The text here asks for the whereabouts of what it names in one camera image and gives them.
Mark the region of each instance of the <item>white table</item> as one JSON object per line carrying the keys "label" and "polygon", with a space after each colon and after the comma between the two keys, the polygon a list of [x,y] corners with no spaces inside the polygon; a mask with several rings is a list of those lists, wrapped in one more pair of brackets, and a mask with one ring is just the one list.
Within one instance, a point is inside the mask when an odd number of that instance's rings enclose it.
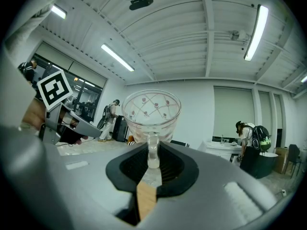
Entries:
{"label": "white table", "polygon": [[219,156],[230,162],[234,161],[241,152],[241,146],[231,146],[231,143],[221,144],[217,141],[210,141],[207,143],[205,152]]}

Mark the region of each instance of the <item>ceiling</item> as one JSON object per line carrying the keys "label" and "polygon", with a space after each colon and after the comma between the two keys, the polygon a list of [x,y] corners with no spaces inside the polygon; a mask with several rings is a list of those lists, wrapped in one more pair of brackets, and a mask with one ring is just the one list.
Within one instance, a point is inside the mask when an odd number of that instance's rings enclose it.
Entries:
{"label": "ceiling", "polygon": [[[40,31],[87,57],[99,74],[135,84],[175,79],[230,79],[298,93],[307,73],[305,36],[282,0],[154,0],[130,11],[127,0],[57,0],[65,20],[51,13]],[[252,59],[243,59],[257,5],[269,8]],[[135,68],[127,71],[101,49],[108,44]]]}

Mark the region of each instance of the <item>black backpack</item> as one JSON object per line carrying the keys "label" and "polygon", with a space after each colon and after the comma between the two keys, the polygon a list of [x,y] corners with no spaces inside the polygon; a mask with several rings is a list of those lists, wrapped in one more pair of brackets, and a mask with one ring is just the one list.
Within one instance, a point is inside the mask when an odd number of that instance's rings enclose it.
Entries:
{"label": "black backpack", "polygon": [[19,70],[19,71],[21,72],[21,74],[23,74],[24,76],[26,75],[26,72],[27,72],[27,70],[26,70],[26,68],[27,68],[26,64],[27,64],[27,62],[24,62],[24,63],[22,63],[22,64],[18,67],[18,70]]}
{"label": "black backpack", "polygon": [[260,149],[261,152],[265,152],[271,147],[270,135],[265,127],[261,125],[253,128],[249,125],[244,125],[243,127],[250,128],[252,131],[252,148],[256,150]]}
{"label": "black backpack", "polygon": [[105,124],[107,122],[109,122],[110,118],[111,118],[111,106],[113,105],[106,105],[105,108],[104,108],[104,112],[102,114],[102,118],[100,119],[98,125],[97,125],[97,128],[98,129],[102,129]]}

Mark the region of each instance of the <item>fluorescent light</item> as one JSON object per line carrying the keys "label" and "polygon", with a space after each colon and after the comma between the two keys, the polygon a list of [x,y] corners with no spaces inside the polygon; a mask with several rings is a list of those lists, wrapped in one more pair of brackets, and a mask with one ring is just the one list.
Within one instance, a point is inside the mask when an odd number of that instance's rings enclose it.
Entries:
{"label": "fluorescent light", "polygon": [[51,8],[51,11],[56,13],[59,17],[65,19],[66,18],[66,12],[61,9],[60,7],[58,7],[57,5],[53,5]]}
{"label": "fluorescent light", "polygon": [[307,81],[307,75],[301,80],[301,82],[306,82]]}
{"label": "fluorescent light", "polygon": [[268,19],[268,14],[269,9],[259,4],[254,31],[248,45],[248,49],[244,55],[244,60],[251,61],[253,58],[262,37],[264,27]]}
{"label": "fluorescent light", "polygon": [[53,67],[55,67],[55,68],[57,68],[57,69],[59,69],[59,70],[61,70],[61,68],[58,68],[57,66],[55,66],[55,65],[52,65]]}
{"label": "fluorescent light", "polygon": [[93,84],[91,84],[91,83],[89,83],[89,82],[85,82],[85,83],[88,84],[88,85],[90,85],[90,86],[95,87],[95,85],[93,85]]}
{"label": "fluorescent light", "polygon": [[117,60],[120,64],[122,64],[129,71],[134,71],[134,69],[128,65],[121,57],[119,57],[116,53],[113,52],[107,45],[103,44],[101,48],[106,51],[110,56],[112,56],[115,60]]}

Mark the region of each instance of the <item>cardboard box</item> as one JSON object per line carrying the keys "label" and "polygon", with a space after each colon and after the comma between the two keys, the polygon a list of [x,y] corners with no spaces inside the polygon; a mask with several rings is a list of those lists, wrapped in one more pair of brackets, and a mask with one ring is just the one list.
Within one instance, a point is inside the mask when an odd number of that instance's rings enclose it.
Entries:
{"label": "cardboard box", "polygon": [[278,155],[276,159],[276,164],[274,167],[274,171],[282,174],[283,170],[285,169],[285,164],[288,157],[288,149],[287,148],[276,148],[276,154]]}

